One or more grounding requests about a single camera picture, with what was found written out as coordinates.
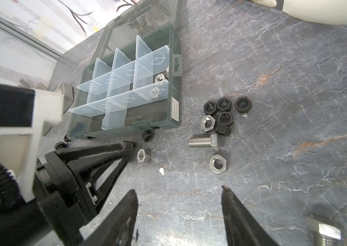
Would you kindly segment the metal tongs with white tips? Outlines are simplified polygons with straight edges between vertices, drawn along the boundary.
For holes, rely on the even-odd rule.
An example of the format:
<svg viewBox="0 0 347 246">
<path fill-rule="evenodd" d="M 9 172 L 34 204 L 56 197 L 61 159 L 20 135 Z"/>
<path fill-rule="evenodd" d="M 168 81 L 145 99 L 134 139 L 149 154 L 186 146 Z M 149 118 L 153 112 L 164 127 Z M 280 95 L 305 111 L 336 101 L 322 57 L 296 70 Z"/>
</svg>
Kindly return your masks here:
<svg viewBox="0 0 347 246">
<path fill-rule="evenodd" d="M 347 0 L 255 0 L 255 4 L 281 10 L 306 22 L 347 25 Z"/>
</svg>

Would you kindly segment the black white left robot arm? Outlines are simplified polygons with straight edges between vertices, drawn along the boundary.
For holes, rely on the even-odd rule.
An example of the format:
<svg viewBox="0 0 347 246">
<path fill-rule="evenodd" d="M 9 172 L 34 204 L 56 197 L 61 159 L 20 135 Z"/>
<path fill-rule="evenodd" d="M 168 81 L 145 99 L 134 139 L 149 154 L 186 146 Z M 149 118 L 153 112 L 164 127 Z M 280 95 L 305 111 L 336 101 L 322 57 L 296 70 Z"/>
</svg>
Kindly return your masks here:
<svg viewBox="0 0 347 246">
<path fill-rule="evenodd" d="M 129 246 L 138 212 L 130 190 L 88 238 L 80 229 L 102 210 L 136 144 L 69 148 L 65 143 L 37 164 L 35 198 L 21 197 L 15 178 L 0 163 L 0 246 L 26 246 L 55 231 L 66 246 Z"/>
</svg>

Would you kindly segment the black bolt near box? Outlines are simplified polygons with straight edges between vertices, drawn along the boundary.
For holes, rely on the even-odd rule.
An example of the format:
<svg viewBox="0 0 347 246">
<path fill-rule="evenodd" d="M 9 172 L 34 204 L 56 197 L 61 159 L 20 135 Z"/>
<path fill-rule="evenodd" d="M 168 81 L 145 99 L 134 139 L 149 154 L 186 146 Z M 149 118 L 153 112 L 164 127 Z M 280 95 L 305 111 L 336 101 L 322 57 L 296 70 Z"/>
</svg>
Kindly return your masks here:
<svg viewBox="0 0 347 246">
<path fill-rule="evenodd" d="M 145 130 L 142 134 L 142 139 L 144 142 L 150 142 L 154 136 L 155 136 L 155 131 L 154 129 L 151 129 L 151 130 Z"/>
</svg>

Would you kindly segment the cluster black hex nuts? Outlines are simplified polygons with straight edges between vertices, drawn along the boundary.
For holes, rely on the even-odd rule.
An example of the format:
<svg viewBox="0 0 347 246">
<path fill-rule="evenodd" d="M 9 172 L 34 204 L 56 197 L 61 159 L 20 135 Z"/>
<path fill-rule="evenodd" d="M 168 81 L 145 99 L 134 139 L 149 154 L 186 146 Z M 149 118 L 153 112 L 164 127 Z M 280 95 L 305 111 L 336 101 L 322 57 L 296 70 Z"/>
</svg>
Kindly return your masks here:
<svg viewBox="0 0 347 246">
<path fill-rule="evenodd" d="M 206 133 L 216 132 L 222 136 L 230 136 L 231 126 L 234 124 L 232 107 L 240 114 L 247 114 L 252 108 L 252 102 L 247 96 L 237 98 L 234 104 L 227 97 L 217 101 L 209 100 L 203 105 L 205 115 L 201 118 L 200 128 Z"/>
</svg>

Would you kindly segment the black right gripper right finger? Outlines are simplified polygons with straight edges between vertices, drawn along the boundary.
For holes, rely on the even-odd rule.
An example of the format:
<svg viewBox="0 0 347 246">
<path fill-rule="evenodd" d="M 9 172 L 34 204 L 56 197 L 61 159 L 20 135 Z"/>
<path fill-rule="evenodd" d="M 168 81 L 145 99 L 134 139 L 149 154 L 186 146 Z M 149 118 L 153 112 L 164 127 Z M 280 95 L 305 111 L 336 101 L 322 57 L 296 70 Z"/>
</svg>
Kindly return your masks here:
<svg viewBox="0 0 347 246">
<path fill-rule="evenodd" d="M 229 246 L 276 246 L 234 192 L 222 187 L 222 213 Z"/>
</svg>

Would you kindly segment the green plastic organizer box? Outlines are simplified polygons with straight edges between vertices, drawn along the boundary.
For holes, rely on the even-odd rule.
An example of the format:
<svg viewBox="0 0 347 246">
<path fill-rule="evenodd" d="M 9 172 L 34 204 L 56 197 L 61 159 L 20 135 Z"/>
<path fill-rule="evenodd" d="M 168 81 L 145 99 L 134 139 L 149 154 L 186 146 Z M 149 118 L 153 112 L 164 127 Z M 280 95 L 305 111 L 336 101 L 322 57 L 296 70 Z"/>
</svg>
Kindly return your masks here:
<svg viewBox="0 0 347 246">
<path fill-rule="evenodd" d="M 107 24 L 77 86 L 68 138 L 180 126 L 178 16 L 178 1 L 139 1 Z"/>
</svg>

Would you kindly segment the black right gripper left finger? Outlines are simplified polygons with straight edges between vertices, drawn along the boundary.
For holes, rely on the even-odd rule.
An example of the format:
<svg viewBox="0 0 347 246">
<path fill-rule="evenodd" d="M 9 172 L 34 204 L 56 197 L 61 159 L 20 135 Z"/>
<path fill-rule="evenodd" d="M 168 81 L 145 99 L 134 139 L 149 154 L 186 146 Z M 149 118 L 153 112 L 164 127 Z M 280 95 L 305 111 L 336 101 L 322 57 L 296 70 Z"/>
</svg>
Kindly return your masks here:
<svg viewBox="0 0 347 246">
<path fill-rule="evenodd" d="M 138 215 L 138 198 L 134 189 L 120 200 L 107 218 L 82 246 L 130 246 Z"/>
</svg>

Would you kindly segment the short silver bolt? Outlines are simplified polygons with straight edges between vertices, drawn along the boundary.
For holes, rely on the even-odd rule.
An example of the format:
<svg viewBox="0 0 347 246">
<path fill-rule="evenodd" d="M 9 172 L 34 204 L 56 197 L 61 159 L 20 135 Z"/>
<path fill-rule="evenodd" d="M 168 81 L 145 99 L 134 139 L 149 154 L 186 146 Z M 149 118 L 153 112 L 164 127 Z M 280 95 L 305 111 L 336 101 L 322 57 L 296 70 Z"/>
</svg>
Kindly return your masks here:
<svg viewBox="0 0 347 246">
<path fill-rule="evenodd" d="M 216 133 L 204 137 L 192 137 L 188 140 L 191 148 L 207 148 L 211 147 L 214 151 L 219 151 L 219 137 Z"/>
</svg>

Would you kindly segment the silver hex nut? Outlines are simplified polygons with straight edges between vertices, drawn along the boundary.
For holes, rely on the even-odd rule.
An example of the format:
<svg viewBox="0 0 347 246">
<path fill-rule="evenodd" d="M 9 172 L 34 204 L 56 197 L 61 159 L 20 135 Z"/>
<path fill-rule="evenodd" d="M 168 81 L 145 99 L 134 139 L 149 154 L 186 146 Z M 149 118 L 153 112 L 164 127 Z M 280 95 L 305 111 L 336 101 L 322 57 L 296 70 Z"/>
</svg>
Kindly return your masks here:
<svg viewBox="0 0 347 246">
<path fill-rule="evenodd" d="M 209 167 L 215 174 L 221 174 L 227 170 L 227 160 L 216 154 L 210 158 Z"/>
</svg>

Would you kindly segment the silver nut near finger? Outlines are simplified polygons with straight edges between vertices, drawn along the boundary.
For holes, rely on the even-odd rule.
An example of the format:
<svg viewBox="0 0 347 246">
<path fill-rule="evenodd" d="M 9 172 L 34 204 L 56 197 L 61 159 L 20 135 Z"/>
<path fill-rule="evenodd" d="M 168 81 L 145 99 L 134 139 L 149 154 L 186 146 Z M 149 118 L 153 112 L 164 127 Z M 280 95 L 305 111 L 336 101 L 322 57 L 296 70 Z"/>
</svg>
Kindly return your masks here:
<svg viewBox="0 0 347 246">
<path fill-rule="evenodd" d="M 151 150 L 149 148 L 140 149 L 137 153 L 137 161 L 139 163 L 147 163 L 151 159 Z"/>
</svg>

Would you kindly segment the silver hex bolt right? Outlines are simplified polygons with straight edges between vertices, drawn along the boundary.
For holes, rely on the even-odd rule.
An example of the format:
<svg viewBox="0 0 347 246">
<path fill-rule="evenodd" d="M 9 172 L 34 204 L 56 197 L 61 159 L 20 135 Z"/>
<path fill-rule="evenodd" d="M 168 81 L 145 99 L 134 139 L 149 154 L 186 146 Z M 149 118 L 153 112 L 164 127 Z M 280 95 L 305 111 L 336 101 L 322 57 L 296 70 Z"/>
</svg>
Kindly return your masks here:
<svg viewBox="0 0 347 246">
<path fill-rule="evenodd" d="M 343 227 L 321 215 L 307 216 L 306 224 L 313 231 L 314 246 L 337 246 L 343 239 Z"/>
</svg>

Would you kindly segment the metal tray with tools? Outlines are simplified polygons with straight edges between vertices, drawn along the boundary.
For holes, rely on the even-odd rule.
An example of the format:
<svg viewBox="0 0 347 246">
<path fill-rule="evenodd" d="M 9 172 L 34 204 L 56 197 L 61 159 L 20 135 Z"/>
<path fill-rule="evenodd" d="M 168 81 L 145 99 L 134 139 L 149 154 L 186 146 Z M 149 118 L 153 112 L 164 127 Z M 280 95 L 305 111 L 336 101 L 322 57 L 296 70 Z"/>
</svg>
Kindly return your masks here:
<svg viewBox="0 0 347 246">
<path fill-rule="evenodd" d="M 74 102 L 73 87 L 66 83 L 61 83 L 60 86 L 55 90 L 55 93 L 59 93 L 63 96 L 64 100 L 62 113 L 65 113 Z M 53 124 L 45 122 L 42 135 L 45 136 L 53 126 Z"/>
</svg>

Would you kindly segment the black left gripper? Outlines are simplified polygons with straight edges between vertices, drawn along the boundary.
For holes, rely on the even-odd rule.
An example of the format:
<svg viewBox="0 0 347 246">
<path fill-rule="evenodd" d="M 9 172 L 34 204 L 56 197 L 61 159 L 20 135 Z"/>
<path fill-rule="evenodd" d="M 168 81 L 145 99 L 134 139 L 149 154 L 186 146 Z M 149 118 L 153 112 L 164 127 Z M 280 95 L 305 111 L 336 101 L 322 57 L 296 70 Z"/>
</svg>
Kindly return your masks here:
<svg viewBox="0 0 347 246">
<path fill-rule="evenodd" d="M 101 211 L 136 143 L 61 148 L 45 155 L 46 163 L 36 169 L 33 192 L 57 236 L 66 246 L 83 242 L 80 228 Z M 121 161 L 97 189 L 98 178 Z"/>
</svg>

